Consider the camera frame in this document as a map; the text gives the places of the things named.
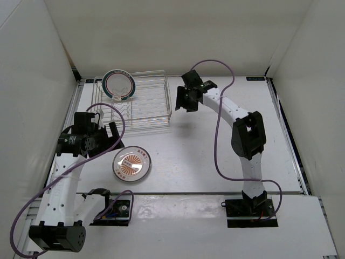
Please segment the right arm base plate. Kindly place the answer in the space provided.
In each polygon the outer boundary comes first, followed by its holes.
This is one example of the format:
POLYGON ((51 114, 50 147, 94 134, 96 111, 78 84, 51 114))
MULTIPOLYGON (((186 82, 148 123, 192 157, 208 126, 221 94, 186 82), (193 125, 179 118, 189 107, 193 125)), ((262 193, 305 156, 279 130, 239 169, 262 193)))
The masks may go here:
POLYGON ((278 220, 273 216, 272 199, 267 199, 255 209, 251 209, 244 199, 227 199, 221 203, 226 210, 228 228, 276 228, 278 220))

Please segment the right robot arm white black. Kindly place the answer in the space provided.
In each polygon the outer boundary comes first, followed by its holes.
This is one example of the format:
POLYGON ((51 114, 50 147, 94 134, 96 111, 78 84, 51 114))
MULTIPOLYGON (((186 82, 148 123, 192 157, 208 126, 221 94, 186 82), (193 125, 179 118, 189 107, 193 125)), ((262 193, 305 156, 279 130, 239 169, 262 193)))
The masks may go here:
POLYGON ((253 216, 267 200, 262 183, 261 157, 266 144, 263 117, 258 111, 249 112, 225 97, 217 85, 202 81, 195 70, 182 75, 184 86, 177 88, 175 110, 195 112, 202 104, 215 111, 231 127, 231 147, 240 158, 243 178, 242 209, 253 216))

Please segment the wire dish rack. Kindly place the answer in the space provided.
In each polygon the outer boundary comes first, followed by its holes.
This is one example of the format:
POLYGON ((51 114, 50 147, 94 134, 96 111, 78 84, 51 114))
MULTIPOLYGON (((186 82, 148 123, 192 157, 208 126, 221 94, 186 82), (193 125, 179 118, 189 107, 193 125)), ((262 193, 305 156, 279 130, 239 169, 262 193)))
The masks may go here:
POLYGON ((134 78, 136 90, 132 97, 125 101, 114 100, 106 96, 102 89, 102 78, 95 77, 91 104, 107 103, 115 107, 121 115, 107 106, 95 106, 91 112, 102 109, 103 123, 115 122, 122 126, 121 117, 126 122, 126 131, 139 128, 159 127, 167 124, 172 114, 170 91, 165 71, 145 71, 130 73, 134 78))

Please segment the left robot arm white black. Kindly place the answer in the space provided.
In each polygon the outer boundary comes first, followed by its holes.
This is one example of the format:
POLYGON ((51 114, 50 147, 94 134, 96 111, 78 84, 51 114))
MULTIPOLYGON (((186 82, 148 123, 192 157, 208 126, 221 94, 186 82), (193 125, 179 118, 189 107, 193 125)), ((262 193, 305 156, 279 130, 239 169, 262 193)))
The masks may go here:
POLYGON ((49 186, 46 208, 38 225, 29 229, 29 238, 40 249, 78 253, 83 248, 85 227, 113 210, 110 191, 104 188, 82 195, 83 203, 75 207, 84 162, 105 151, 123 147, 116 123, 103 124, 100 112, 74 114, 73 125, 63 130, 58 138, 56 171, 49 186))

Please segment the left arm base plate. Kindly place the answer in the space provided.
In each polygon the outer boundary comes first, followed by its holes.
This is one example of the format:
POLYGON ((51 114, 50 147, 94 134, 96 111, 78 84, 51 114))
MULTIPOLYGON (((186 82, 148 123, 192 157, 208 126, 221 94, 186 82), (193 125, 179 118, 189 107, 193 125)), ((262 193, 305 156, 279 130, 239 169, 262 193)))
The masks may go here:
POLYGON ((127 190, 119 196, 106 195, 105 209, 106 213, 102 217, 97 217, 91 226, 108 227, 127 227, 132 219, 134 194, 127 190))

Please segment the orange sunburst plate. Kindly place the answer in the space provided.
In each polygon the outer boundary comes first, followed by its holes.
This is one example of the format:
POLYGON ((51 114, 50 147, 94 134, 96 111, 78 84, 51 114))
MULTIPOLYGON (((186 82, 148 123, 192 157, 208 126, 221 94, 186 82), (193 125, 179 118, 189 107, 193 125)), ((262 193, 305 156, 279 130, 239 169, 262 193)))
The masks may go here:
POLYGON ((120 149, 113 158, 113 175, 120 182, 135 185, 150 174, 152 160, 147 150, 140 146, 120 149))

